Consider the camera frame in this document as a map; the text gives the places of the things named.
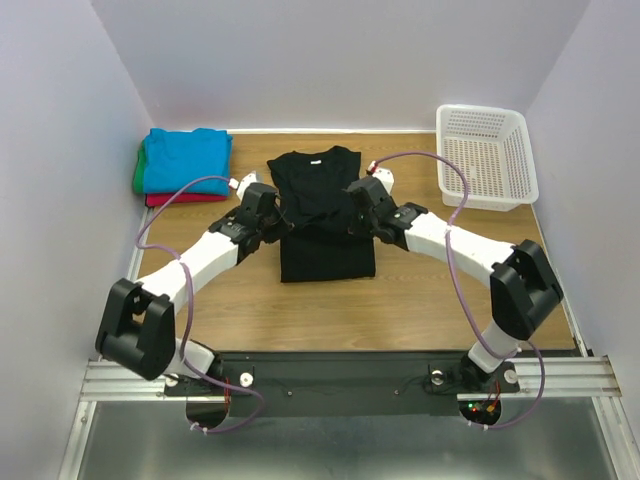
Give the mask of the black t shirt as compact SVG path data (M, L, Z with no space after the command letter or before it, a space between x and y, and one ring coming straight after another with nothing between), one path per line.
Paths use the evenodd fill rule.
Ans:
M376 275L374 242L350 232L357 212L346 192L359 179L361 154L343 146L288 152L269 160L285 219L280 240L283 283L338 281Z

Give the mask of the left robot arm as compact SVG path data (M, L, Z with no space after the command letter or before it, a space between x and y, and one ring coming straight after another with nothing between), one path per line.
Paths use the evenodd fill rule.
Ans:
M238 193L240 205L184 253L169 249L164 267L111 287L95 341L99 354L146 380L171 375L187 377L202 394L219 387L252 393L226 382L216 353L189 339L195 294L289 230L274 187L245 179Z

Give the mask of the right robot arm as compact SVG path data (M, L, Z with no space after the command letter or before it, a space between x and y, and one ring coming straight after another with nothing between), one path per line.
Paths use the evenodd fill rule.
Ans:
M352 228L357 233L447 264L466 316L471 312L457 273L462 271L488 288L491 321L484 331L469 321L476 342L456 368L458 381L469 390L491 384L496 370L564 299L546 253L534 241L515 245L492 240L453 226L415 203L398 206L374 176L352 182L346 194L356 208Z

